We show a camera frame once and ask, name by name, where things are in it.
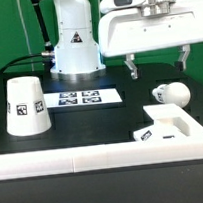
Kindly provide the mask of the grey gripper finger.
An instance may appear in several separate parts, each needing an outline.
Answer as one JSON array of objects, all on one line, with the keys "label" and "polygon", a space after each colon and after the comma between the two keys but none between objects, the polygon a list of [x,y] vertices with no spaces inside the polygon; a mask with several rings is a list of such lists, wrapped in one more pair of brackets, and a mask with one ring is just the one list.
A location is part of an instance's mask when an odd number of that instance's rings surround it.
[{"label": "grey gripper finger", "polygon": [[191,47],[189,45],[182,45],[178,48],[179,51],[179,59],[174,62],[174,66],[181,72],[183,72],[187,66],[186,61],[189,57]]},{"label": "grey gripper finger", "polygon": [[136,68],[134,64],[134,60],[135,60],[134,55],[133,54],[126,55],[125,59],[126,59],[125,64],[131,71],[131,77],[133,79],[136,79],[138,77],[138,68]]}]

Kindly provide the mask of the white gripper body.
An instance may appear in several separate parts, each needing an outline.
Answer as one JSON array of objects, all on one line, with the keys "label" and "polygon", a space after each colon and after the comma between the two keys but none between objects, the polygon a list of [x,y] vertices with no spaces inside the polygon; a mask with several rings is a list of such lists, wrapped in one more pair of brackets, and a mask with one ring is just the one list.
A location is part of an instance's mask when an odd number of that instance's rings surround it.
[{"label": "white gripper body", "polygon": [[203,0],[102,0],[99,8],[106,57],[203,42]]}]

